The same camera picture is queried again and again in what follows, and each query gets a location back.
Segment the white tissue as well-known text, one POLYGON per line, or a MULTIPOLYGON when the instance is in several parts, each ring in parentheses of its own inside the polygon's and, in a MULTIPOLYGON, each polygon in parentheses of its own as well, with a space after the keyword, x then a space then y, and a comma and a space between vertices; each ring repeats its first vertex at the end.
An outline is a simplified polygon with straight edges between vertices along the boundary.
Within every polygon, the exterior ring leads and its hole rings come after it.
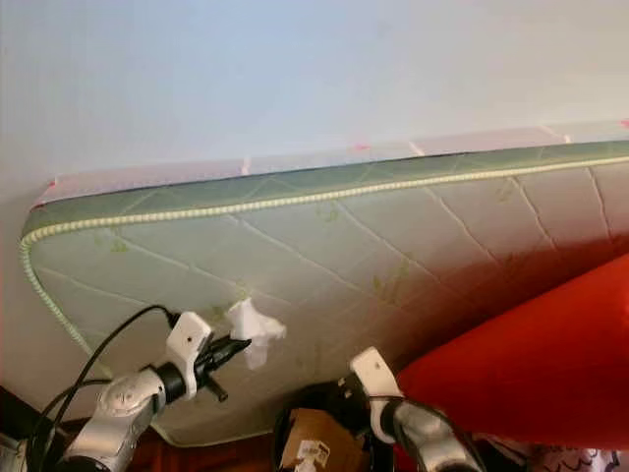
POLYGON ((287 334, 287 326, 278 319, 262 314, 252 298, 234 303, 226 311, 225 318, 230 325, 230 340, 249 341, 242 352, 246 356, 246 365, 252 372, 268 361, 271 343, 283 340, 287 334))

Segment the black round bin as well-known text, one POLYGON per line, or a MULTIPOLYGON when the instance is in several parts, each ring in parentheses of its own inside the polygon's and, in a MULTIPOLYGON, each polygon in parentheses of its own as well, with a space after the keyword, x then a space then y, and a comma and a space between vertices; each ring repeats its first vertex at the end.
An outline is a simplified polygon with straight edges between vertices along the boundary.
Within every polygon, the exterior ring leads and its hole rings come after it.
MULTIPOLYGON (((340 385, 337 382, 310 383, 292 394, 289 394, 280 408, 271 432, 270 468, 271 472, 278 472, 278 462, 282 444, 288 436, 288 418, 293 409, 309 408, 324 410, 340 422, 340 385)), ((392 446, 382 443, 373 437, 365 441, 363 446, 365 457, 364 472, 397 472, 395 467, 394 450, 392 446)))

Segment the brown cardboard box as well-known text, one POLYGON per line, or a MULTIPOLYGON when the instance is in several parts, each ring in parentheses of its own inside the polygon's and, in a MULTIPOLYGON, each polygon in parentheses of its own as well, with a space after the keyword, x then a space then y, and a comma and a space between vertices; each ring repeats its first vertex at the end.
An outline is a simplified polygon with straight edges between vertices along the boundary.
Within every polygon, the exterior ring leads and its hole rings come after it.
POLYGON ((287 432, 278 472, 363 471, 363 445, 328 412, 293 409, 287 432))

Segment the green quilted mattress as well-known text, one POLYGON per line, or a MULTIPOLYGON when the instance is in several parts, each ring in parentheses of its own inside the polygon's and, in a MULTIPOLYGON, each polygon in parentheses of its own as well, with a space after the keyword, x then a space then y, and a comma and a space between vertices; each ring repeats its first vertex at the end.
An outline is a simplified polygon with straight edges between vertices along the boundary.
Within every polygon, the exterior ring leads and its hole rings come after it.
POLYGON ((270 431, 301 387, 376 347, 394 370, 457 334, 629 252, 629 140, 355 163, 90 195, 30 212, 19 243, 32 291, 97 368, 160 360, 161 316, 217 333, 251 298, 287 326, 252 372, 217 370, 163 410, 172 445, 270 431))

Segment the red upholstered sofa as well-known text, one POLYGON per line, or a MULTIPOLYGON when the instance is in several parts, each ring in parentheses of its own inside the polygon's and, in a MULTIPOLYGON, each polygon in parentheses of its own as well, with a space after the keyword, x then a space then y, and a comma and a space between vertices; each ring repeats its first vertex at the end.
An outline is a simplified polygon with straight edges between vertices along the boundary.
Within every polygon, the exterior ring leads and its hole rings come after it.
POLYGON ((629 255, 469 329, 397 382, 481 435, 629 450, 629 255))

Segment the dark wooden skirting board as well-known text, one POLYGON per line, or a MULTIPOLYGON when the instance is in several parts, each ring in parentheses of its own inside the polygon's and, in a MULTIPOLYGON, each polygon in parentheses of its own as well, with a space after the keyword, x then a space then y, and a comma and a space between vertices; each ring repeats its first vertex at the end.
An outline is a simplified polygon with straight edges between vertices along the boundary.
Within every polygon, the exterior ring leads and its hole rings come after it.
POLYGON ((57 437, 50 418, 0 387, 0 472, 46 472, 57 437))

